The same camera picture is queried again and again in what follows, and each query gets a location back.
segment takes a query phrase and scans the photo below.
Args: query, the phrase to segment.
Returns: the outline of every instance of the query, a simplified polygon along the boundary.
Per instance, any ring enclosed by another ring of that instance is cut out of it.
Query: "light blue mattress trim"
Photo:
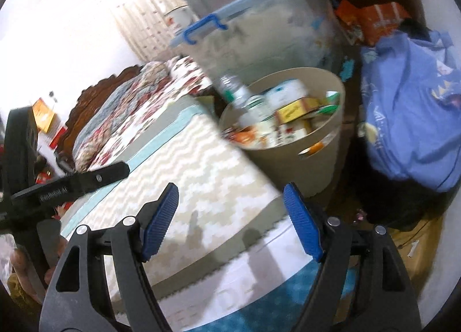
[[[200,105],[189,106],[181,111],[175,121],[146,143],[141,150],[139,150],[126,162],[128,166],[130,166],[130,173],[137,169],[137,167],[139,167],[148,157],[170,141],[174,136],[186,128],[195,115],[201,115],[204,113],[206,113],[206,111]],[[66,237],[71,234],[80,222],[98,205],[99,202],[112,192],[119,183],[121,183],[121,181],[105,186],[104,188],[94,192],[89,200],[86,201],[86,203],[84,203],[84,205],[82,205],[82,207],[69,220],[67,225],[62,228],[61,235]]]

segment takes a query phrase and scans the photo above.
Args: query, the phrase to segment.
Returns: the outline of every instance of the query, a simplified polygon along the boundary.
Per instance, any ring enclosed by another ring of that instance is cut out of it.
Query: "wooden headboard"
[[[118,76],[112,75],[105,78],[86,90],[78,98],[77,105],[69,114],[66,122],[67,132],[59,139],[55,150],[58,165],[67,163],[74,168],[72,149],[80,131],[87,125],[90,119],[99,111],[107,98],[124,82],[141,73],[142,67],[132,66],[125,68]]]

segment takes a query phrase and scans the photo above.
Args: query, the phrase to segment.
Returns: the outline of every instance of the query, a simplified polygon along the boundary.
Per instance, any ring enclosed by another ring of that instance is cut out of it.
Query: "water bottle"
[[[248,87],[235,75],[222,76],[216,84],[216,89],[236,109],[245,107],[246,101],[252,96]]]

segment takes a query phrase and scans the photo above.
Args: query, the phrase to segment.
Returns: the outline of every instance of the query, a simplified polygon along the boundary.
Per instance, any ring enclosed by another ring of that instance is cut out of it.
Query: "blue gripper pad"
[[[320,245],[320,230],[312,219],[303,197],[292,184],[285,186],[284,204],[304,251],[319,262],[324,254]]]
[[[179,190],[177,186],[169,183],[157,203],[157,211],[144,231],[141,256],[146,262],[152,255],[158,253],[179,205]]]

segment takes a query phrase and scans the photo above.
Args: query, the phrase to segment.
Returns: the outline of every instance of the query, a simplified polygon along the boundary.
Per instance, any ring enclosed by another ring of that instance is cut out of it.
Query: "person's hand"
[[[58,244],[58,257],[64,253],[65,247],[67,246],[67,240],[60,236]],[[15,249],[10,256],[11,264],[13,265],[18,281],[24,290],[29,296],[31,296],[36,302],[40,303],[34,288],[32,287],[31,281],[27,276],[27,258],[26,255],[20,250]],[[45,274],[45,283],[50,284],[51,277],[53,276],[54,270],[56,267],[50,268]]]

